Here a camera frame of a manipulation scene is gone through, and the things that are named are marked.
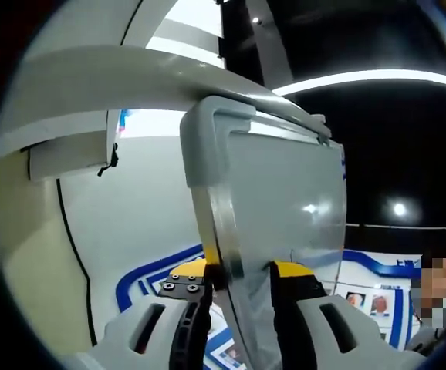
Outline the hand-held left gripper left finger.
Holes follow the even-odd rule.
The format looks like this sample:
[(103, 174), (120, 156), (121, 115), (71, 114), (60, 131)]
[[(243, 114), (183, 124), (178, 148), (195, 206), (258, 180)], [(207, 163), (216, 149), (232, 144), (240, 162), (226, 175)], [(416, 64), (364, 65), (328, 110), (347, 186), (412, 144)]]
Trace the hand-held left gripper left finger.
[(202, 369), (211, 327), (213, 267), (204, 258), (170, 271), (148, 295), (107, 324), (89, 351), (63, 360), (65, 369)]

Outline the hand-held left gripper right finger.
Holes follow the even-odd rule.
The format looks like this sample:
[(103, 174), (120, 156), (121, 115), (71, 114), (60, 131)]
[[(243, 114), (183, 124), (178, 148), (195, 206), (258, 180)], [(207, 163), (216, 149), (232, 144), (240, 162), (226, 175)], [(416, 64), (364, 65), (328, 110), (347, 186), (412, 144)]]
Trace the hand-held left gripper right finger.
[(416, 369), (424, 361), (386, 343), (373, 319), (328, 295), (304, 265), (271, 261), (269, 278), (284, 369)]

